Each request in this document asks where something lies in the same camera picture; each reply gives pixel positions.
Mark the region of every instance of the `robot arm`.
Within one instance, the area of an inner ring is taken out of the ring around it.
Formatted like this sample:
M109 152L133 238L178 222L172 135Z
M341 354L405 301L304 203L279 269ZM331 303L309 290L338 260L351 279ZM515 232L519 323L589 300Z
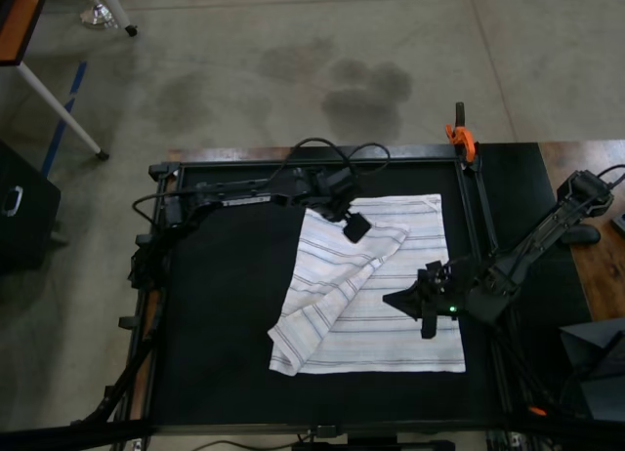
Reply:
M421 335L437 332L437 316L466 312L494 324L519 295L529 266L570 228L587 217L604 214L615 185L589 171L573 173L558 189L558 202L545 219L511 251L494 255L477 266L471 258L440 261L420 269L407 290L384 296L384 302L414 319L423 319Z
M343 233L353 243L371 224L352 214L350 205L359 193L358 178L350 167L331 172L320 167L285 170L267 180L198 184L162 195L163 212L157 231L137 237L129 279L133 288L160 287L165 283L167 252L193 232L212 212L226 207L273 203L315 210L328 222L346 221Z

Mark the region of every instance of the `blue tape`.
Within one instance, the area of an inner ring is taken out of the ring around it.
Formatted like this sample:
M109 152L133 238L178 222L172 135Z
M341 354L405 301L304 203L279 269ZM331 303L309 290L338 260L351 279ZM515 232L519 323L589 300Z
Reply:
M80 88L80 84L82 83L82 79L85 76L85 72L87 71L87 62L83 61L78 65L78 71L76 71L76 76L74 77L74 82L71 84L71 89L69 93L71 95L75 95L78 93L78 89Z
M67 112L71 112L71 109L74 107L74 101L75 98L72 98L65 105ZM43 165L41 166L41 174L44 178L48 178L48 175L50 174L50 169L52 168L52 163L55 161L55 156L57 155L57 150L61 144L61 138L63 137L63 132L65 132L66 125L67 123L61 119L57 124L55 134L52 136L52 141L48 147L48 153L46 153L46 159L43 160Z
M67 102L65 105L65 109L67 112L71 112L71 109L74 106L74 102L76 100L75 95L78 93L78 89L80 88L80 84L82 83L82 79L85 76L85 72L87 71L87 62L83 61L78 65L78 70L76 70L76 75L74 75L74 81L71 84L71 89L69 93L74 97ZM50 146L48 146L48 152L46 153L46 158L43 160L43 165L41 166L41 174L44 178L48 178L50 174L50 170L52 169L52 164L55 161L55 156L57 156L57 151L59 150L59 145L61 144L61 139L63 138L63 132L65 132L65 126L67 124L62 119L59 119L57 123L57 128L55 129L55 133L52 136L52 141L50 142Z

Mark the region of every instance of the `black cable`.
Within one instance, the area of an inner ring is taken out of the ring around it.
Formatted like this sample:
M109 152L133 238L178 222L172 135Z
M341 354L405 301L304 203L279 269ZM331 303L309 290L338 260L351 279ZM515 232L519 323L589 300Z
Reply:
M300 141L300 142L296 143L295 145L293 145L291 147L291 150L289 151L288 155L286 155L286 157L284 158L282 163L280 163L280 166L278 167L278 169L275 170L273 172L273 174L269 177L269 179L266 180L262 185L256 187L256 189L262 189L263 187L268 186L277 177L277 175L279 175L282 172L282 170L286 167L286 165L288 165L288 163L293 158L293 153L295 153L298 150L298 148L302 147L305 144L309 144L311 142L319 142L321 144L328 145L330 148L332 148L336 152L337 155L339 155L341 157L341 159L343 160L343 163L345 163L345 165L348 168L350 168L350 171L355 176L358 175L354 165L350 161L350 158L348 158L348 156L345 153L343 153L343 150L341 150L341 148L339 148L338 146L336 146L335 144L333 144L332 142L330 142L327 139L322 139L320 137L311 137L309 139L303 139L302 141Z
M312 438L312 437L313 437L312 434L307 434L306 436L304 436L304 438L301 439L301 441L304 441L304 440L306 440L308 438ZM236 443L234 441L228 441L226 439L220 439L218 441L212 441L210 443L202 444L201 446L193 448L191 451L200 451L200 450L206 449L206 448L208 448L210 446L215 446L216 444L229 444L230 446L236 446L238 448L247 449L248 451L276 451L277 449L290 448L291 446L295 446L298 443L300 443L300 441L295 441L294 443L283 444L281 446L272 446L272 447L269 447L269 448L258 448L256 446L248 446L247 444L241 444L241 443Z
M507 338L504 331L499 327L495 327L494 334L495 341L507 355L514 370L518 373L519 378L523 380L534 393L541 396L552 409L562 415L573 416L574 414L569 408L560 404L551 396L547 387L545 387L540 378L532 371L511 340Z
M135 212L141 215L144 219L150 222L153 226L156 226L156 223L151 217L149 217L147 214L145 214L144 212L142 212L141 210L137 208L139 204L141 204L142 202L146 202L147 200L151 200L151 199L159 199L159 198L168 197L171 195L195 194L197 192L198 192L198 189L195 187L191 189L180 189L180 190L169 190L166 192L156 192L154 194L144 195L143 197L137 199L135 202L133 202L132 208Z
M597 178L600 178L601 176L603 176L605 173L609 173L612 170L617 170L619 168L625 168L625 164L619 164L619 165L614 165L614 166L610 166L609 168L605 168L603 171L601 171L598 175Z
M625 181L625 173L623 173L621 177L618 180L616 180L614 183L610 184L609 188L614 189L615 187L620 185L623 181Z
M364 148L369 148L370 146L375 146L376 148L380 148L382 151L384 151L387 154L387 160L382 165L378 166L375 170L371 170L368 172L359 172L362 176L371 176L376 173L380 173L387 166L389 166L389 163L391 163L391 152L389 151L389 149L383 146L381 143L376 142L363 143L362 145L357 146L354 150L352 150L352 153L348 155L348 158L352 159L352 157L359 151L363 150Z
M364 143L362 145L357 146L354 150L352 150L352 153L350 153L350 155L346 155L343 150L341 150L341 148L339 148L337 145L333 144L332 142L330 142L327 139L322 139L319 137L311 137L308 139L303 139L302 141L296 143L295 145L293 145L289 151L289 153L286 155L286 157L284 158L284 160L282 160L282 163L280 163L280 166L277 168L277 170L275 170L271 176L261 185L254 187L254 189L262 189L263 187L267 187L281 172L282 170L284 170L284 168L286 167L286 165L289 164L289 162L291 161L291 159L293 158L293 153L295 153L295 151L297 151L298 148L302 147L305 144L309 144L312 142L319 142L321 144L326 144L328 145L330 148L332 148L332 150L334 150L336 152L337 155L339 155L341 157L341 159L343 160L343 163L350 168L350 171L354 174L354 176L358 177L359 175L363 175L363 176L368 176L368 175L372 175L374 173L378 173L380 171L382 171L383 169L385 169L389 163L391 162L391 153L389 152L389 150L381 145L380 143ZM378 148L381 148L382 150L384 150L384 152L387 154L387 160L385 163L383 163L381 166L379 166L378 168L376 168L373 171L367 172L367 173L359 173L358 170L355 168L354 164L352 163L352 161L350 160L350 158L357 152L361 151L364 148L370 147L370 146L376 146ZM139 204L141 204L142 202L146 202L148 200L151 199L159 199L162 197L167 197L167 196L171 196L171 195L185 195L185 194L194 194L197 192L201 192L201 189L198 188L189 188L189 189L180 189L180 190L172 190L172 191L166 191L166 192L157 192L154 194L149 194L146 195L140 199L137 199L135 202L133 202L132 204L132 208L135 212L137 212L137 214L139 214L141 217L143 217L144 219L146 219L148 222L150 222L151 225L156 226L156 222L146 213L144 213L143 211L139 210L139 208L137 207Z

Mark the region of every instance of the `orange clamp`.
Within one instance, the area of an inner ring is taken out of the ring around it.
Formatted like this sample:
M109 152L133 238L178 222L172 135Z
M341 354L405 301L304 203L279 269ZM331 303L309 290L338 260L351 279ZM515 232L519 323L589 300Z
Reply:
M527 410L529 410L529 412L531 412L532 414L537 415L538 417L547 417L547 412L539 407L530 406L527 407Z
M471 131L465 127L465 106L463 103L458 102L456 104L456 126L451 129L451 124L446 124L445 132L451 144L464 147L465 160L468 164L472 164L476 159L476 143Z

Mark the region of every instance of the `wooden surface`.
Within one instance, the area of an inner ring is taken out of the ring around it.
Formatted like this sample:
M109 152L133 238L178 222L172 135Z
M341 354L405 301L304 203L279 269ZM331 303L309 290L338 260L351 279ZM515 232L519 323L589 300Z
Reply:
M142 338L146 336L154 316L156 315L156 309L161 301L161 293L158 290L151 290L147 294L146 313L144 315L144 330ZM149 363L151 360L151 354L149 354L144 360L144 364L141 366L135 377L135 386L133 388L133 400L130 408L130 420L140 420L143 418L144 404L146 403L147 394L147 379L149 377Z
M554 191L576 170L598 173L625 163L625 141L542 143L540 150ZM603 178L615 181L625 170L614 170ZM610 221L625 213L625 184L616 187L614 202L601 217L588 219L602 240L588 247L574 247L573 259L595 320L625 316L625 239Z
M16 0L0 30L0 65L21 62L43 0Z
M203 161L264 161L282 160L288 155L287 146L259 148L204 148L201 150L170 150L169 161L193 163Z

